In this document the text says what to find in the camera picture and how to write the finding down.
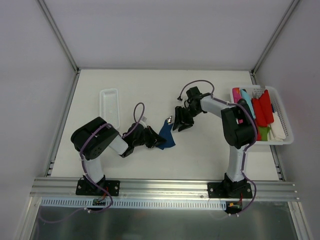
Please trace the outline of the blue paper napkin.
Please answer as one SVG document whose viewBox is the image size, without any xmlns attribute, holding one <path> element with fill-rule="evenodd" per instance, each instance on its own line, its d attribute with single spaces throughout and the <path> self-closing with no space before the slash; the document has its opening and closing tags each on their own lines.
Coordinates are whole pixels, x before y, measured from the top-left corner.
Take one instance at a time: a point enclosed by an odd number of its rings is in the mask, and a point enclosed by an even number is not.
<svg viewBox="0 0 320 240">
<path fill-rule="evenodd" d="M 158 145 L 157 146 L 158 149 L 164 150 L 164 149 L 172 148 L 176 145 L 172 135 L 172 128 L 173 128 L 172 121 L 169 118 L 167 118 L 164 121 L 164 124 L 159 132 L 159 136 L 164 138 L 166 142 Z"/>
</svg>

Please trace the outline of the silver spoon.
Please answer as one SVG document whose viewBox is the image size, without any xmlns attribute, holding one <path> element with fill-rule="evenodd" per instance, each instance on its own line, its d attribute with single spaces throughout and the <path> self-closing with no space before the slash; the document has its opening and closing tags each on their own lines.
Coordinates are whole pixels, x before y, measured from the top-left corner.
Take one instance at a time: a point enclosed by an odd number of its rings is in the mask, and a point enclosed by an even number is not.
<svg viewBox="0 0 320 240">
<path fill-rule="evenodd" d="M 173 116 L 171 115 L 169 118 L 167 118 L 167 123 L 171 125 L 173 123 Z"/>
</svg>

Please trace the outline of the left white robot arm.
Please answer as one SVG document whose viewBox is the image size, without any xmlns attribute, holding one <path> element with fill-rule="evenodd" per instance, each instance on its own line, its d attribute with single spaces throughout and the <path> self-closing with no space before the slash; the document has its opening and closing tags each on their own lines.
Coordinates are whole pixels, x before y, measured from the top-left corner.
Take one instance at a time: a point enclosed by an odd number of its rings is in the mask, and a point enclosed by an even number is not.
<svg viewBox="0 0 320 240">
<path fill-rule="evenodd" d="M 123 136 L 110 123 L 96 117 L 78 128 L 70 137 L 78 151 L 84 177 L 88 180 L 87 189 L 93 195 L 104 191 L 105 174 L 100 155 L 110 148 L 122 158 L 128 157 L 134 149 L 146 146 L 148 149 L 158 147 L 167 140 L 156 133 L 149 125 L 142 122 L 133 123 Z"/>
</svg>

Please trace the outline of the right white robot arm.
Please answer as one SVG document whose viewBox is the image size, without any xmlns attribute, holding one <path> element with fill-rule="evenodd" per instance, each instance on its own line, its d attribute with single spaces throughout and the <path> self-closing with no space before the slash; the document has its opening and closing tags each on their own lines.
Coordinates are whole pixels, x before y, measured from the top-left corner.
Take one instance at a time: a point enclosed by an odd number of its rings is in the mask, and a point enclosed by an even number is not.
<svg viewBox="0 0 320 240">
<path fill-rule="evenodd" d="M 229 145 L 228 168 L 224 174 L 224 193 L 235 198 L 248 182 L 245 166 L 248 149 L 257 141 L 258 130 L 246 100 L 227 102 L 213 96 L 212 93 L 201 93 L 198 87 L 186 91 L 187 100 L 174 108 L 173 130 L 179 132 L 194 125 L 194 118 L 203 113 L 219 117 L 222 122 L 224 139 Z"/>
</svg>

